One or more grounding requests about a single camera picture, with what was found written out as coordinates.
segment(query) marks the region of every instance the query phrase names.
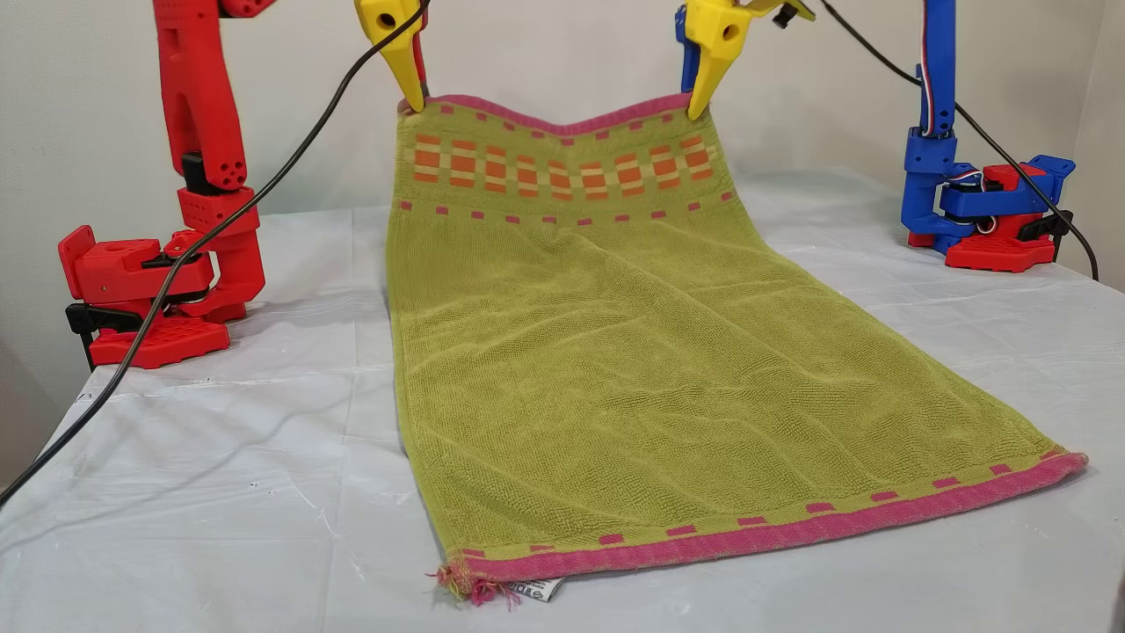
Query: wire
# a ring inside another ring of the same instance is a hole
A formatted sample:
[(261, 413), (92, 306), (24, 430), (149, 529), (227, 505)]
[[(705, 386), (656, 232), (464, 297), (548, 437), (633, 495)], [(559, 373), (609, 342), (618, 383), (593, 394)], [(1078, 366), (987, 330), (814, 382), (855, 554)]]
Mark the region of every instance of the wire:
[[(915, 85), (921, 84), (921, 81), (919, 79), (911, 76), (904, 70), (894, 65), (894, 62), (886, 58), (885, 55), (883, 55), (882, 53), (879, 52), (879, 49), (872, 46), (871, 42), (867, 42), (866, 37), (860, 35), (860, 31), (857, 31), (850, 24), (848, 24), (848, 21), (844, 19), (844, 16), (839, 15), (839, 11), (836, 10), (836, 7), (832, 7), (832, 4), (828, 0), (820, 0), (820, 3), (825, 6), (825, 9), (827, 9), (828, 13), (832, 16), (832, 19), (835, 19), (837, 22), (839, 22), (842, 27), (844, 27), (844, 30), (848, 31), (848, 34), (852, 35), (852, 37), (854, 37), (856, 42), (858, 42), (864, 48), (866, 48), (868, 53), (874, 55), (876, 60), (882, 62), (884, 66), (891, 69), (891, 71), (893, 71), (894, 74), (901, 76), (902, 79), (909, 81)], [(1000, 154), (1000, 156), (1016, 170), (1016, 173), (1019, 174), (1019, 178), (1027, 183), (1027, 186), (1032, 189), (1032, 191), (1034, 191), (1035, 195), (1037, 195), (1040, 199), (1042, 199), (1043, 202), (1047, 205), (1047, 208), (1050, 208), (1051, 211), (1054, 212), (1055, 216), (1058, 216), (1059, 219), (1061, 219), (1062, 223), (1065, 224), (1068, 228), (1070, 228), (1071, 233), (1074, 233), (1074, 237), (1077, 237), (1079, 243), (1082, 244), (1082, 248), (1086, 250), (1086, 256), (1089, 257), (1090, 260), (1090, 277), (1095, 281), (1097, 281), (1098, 257), (1096, 254), (1094, 254), (1094, 247), (1090, 246), (1090, 242), (1086, 239), (1086, 235), (1083, 235), (1082, 232), (1079, 230), (1077, 226), (1074, 226), (1074, 223), (1071, 221), (1065, 214), (1059, 210), (1059, 207), (1053, 201), (1051, 201), (1051, 198), (1043, 192), (1043, 189), (1041, 189), (1038, 184), (1036, 184), (1035, 181), (1032, 180), (1032, 177), (1028, 175), (1026, 171), (1024, 171), (1024, 168), (1020, 166), (1018, 162), (1016, 162), (1016, 159), (1011, 157), (1011, 154), (1009, 154), (1004, 147), (1001, 147), (1000, 144), (997, 143), (996, 139), (988, 134), (988, 132), (984, 132), (984, 128), (981, 127), (979, 123), (976, 123), (976, 119), (970, 116), (970, 114), (965, 110), (965, 108), (961, 107), (961, 103), (955, 103), (955, 105), (957, 112), (961, 114), (961, 116), (965, 119), (965, 123), (968, 123), (973, 129), (975, 129), (976, 134), (979, 134), (980, 137), (983, 138), (986, 143), (988, 143), (993, 150), (996, 150), (996, 153)], [(1055, 257), (1058, 257), (1058, 254), (1059, 254), (1059, 237), (1055, 237)]]
[(183, 251), (183, 254), (181, 254), (176, 260), (176, 263), (173, 263), (172, 266), (168, 270), (168, 275), (164, 277), (164, 282), (160, 286), (160, 291), (158, 291), (156, 296), (153, 298), (152, 307), (148, 308), (148, 314), (145, 316), (144, 323), (141, 324), (141, 328), (137, 331), (136, 337), (133, 340), (133, 345), (130, 345), (128, 352), (125, 353), (125, 358), (122, 360), (122, 364), (118, 365), (117, 371), (114, 372), (112, 378), (109, 379), (109, 382), (101, 390), (101, 394), (99, 394), (98, 397), (94, 398), (93, 401), (90, 404), (90, 408), (83, 412), (82, 415), (79, 417), (79, 419), (75, 421), (74, 424), (71, 425), (70, 428), (68, 428), (66, 432), (63, 433), (63, 435), (60, 436), (60, 438), (54, 442), (54, 444), (47, 447), (47, 450), (44, 451), (43, 454), (40, 454), (34, 462), (32, 462), (32, 465), (28, 467), (27, 470), (25, 470), (22, 473), (20, 473), (20, 476), (16, 478), (16, 481), (14, 481), (11, 486), (9, 486), (6, 490), (0, 492), (0, 510), (2, 510), (4, 505), (8, 504), (8, 501), (17, 492), (19, 492), (19, 490), (24, 488), (24, 486), (33, 477), (35, 477), (35, 473), (39, 472), (39, 470), (43, 467), (45, 467), (47, 462), (51, 461), (52, 458), (57, 455), (58, 452), (62, 451), (64, 446), (66, 446), (72, 440), (74, 440), (74, 436), (76, 436), (79, 432), (81, 432), (82, 428), (86, 427), (86, 425), (89, 424), (91, 419), (93, 419), (93, 417), (98, 414), (98, 412), (100, 412), (101, 408), (106, 406), (106, 403), (117, 390), (118, 386), (122, 385), (122, 379), (125, 378), (125, 372), (129, 370), (129, 365), (133, 363), (133, 359), (136, 358), (137, 351), (141, 350), (141, 344), (144, 342), (144, 337), (148, 334), (148, 331), (152, 328), (153, 322), (155, 322), (156, 319), (156, 314), (159, 314), (160, 310), (163, 308), (164, 299), (168, 297), (169, 289), (172, 287), (172, 281), (176, 279), (176, 274), (179, 273), (180, 268), (183, 266), (183, 263), (189, 259), (191, 259), (194, 254), (199, 252), (199, 248), (205, 246), (207, 242), (212, 241), (219, 233), (226, 229), (227, 226), (237, 221), (240, 217), (245, 215), (251, 208), (254, 207), (254, 205), (260, 202), (262, 198), (269, 195), (269, 192), (272, 191), (273, 188), (277, 187), (278, 183), (281, 182), (281, 180), (286, 175), (288, 175), (289, 171), (292, 170), (295, 164), (297, 164), (297, 161), (300, 160), (300, 156), (303, 156), (305, 154), (305, 151), (308, 150), (308, 146), (312, 145), (313, 141), (316, 139), (316, 136), (320, 135), (321, 129), (324, 128), (324, 124), (326, 124), (328, 121), (328, 118), (332, 117), (332, 114), (335, 111), (336, 106), (340, 105), (340, 99), (343, 97), (344, 91), (348, 89), (348, 84), (350, 84), (352, 79), (356, 76), (356, 73), (358, 73), (359, 70), (363, 67), (363, 64), (366, 64), (368, 60), (378, 54), (379, 51), (384, 48), (384, 46), (393, 42), (396, 37), (402, 35), (403, 33), (406, 31), (406, 29), (413, 26), (414, 22), (416, 22), (422, 17), (422, 13), (425, 12), (426, 7), (429, 6), (430, 6), (430, 0), (422, 0), (421, 6), (414, 12), (414, 15), (412, 15), (408, 19), (406, 19), (406, 21), (400, 24), (395, 30), (390, 33), (390, 35), (384, 37), (378, 44), (372, 46), (370, 49), (363, 53), (358, 60), (356, 60), (356, 63), (352, 64), (352, 67), (348, 71), (346, 74), (344, 74), (343, 80), (340, 82), (340, 87), (336, 88), (335, 93), (332, 96), (332, 100), (328, 101), (328, 106), (324, 108), (324, 114), (322, 114), (321, 118), (317, 119), (315, 125), (313, 125), (313, 128), (305, 136), (305, 139), (300, 142), (300, 145), (297, 146), (292, 155), (289, 156), (289, 160), (287, 160), (285, 164), (281, 165), (281, 169), (279, 169), (278, 172), (274, 173), (273, 177), (270, 178), (269, 181), (267, 181), (266, 184), (263, 184), (262, 188), (259, 189), (258, 192), (254, 193), (254, 196), (250, 198), (250, 200), (242, 206), (242, 208), (232, 212), (226, 217), (226, 219), (224, 219), (223, 221), (217, 224), (214, 228), (205, 233), (202, 237), (199, 237), (198, 242), (188, 246), (188, 248)]

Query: towel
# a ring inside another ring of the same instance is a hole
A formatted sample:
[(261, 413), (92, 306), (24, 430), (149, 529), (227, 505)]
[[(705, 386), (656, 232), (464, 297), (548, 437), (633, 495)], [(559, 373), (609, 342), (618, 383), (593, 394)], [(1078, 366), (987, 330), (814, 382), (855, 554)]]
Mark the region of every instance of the towel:
[(1086, 464), (771, 250), (688, 97), (399, 115), (398, 419), (459, 594), (856, 535)]

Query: plastic sheet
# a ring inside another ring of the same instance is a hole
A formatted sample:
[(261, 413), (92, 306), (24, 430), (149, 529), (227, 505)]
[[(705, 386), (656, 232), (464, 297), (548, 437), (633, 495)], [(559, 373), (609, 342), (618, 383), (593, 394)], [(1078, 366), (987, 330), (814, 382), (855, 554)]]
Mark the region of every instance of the plastic sheet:
[(1086, 473), (812, 548), (574, 578), (512, 613), (459, 607), (425, 576), (439, 548), (395, 422), (387, 210), (267, 216), (268, 284), (233, 349), (130, 372), (0, 515), (0, 631), (1108, 631), (1125, 296), (1058, 265), (946, 268), (902, 245), (893, 193), (843, 172), (739, 195), (774, 247), (1088, 453)]

